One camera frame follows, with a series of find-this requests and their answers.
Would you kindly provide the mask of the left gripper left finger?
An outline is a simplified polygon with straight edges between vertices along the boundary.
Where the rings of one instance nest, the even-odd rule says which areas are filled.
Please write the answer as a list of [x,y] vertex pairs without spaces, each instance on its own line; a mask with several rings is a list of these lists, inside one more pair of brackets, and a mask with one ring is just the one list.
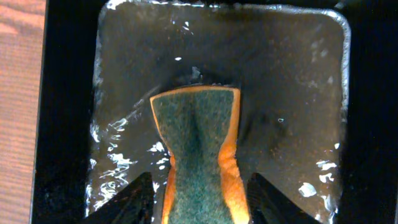
[[152,175],[144,172],[79,224],[151,224],[153,208]]

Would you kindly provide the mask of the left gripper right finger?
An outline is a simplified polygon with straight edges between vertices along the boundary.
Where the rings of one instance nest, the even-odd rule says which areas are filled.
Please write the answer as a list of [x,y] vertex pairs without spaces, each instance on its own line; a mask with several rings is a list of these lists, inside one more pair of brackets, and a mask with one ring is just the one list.
[[253,224],[320,224],[257,172],[248,180],[247,197]]

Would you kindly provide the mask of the green orange sponge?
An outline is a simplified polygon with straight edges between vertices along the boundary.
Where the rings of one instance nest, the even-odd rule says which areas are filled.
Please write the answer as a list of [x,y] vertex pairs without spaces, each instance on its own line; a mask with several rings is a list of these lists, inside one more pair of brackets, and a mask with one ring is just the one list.
[[237,88],[190,86],[150,98],[170,154],[163,224],[249,223],[235,156],[240,96]]

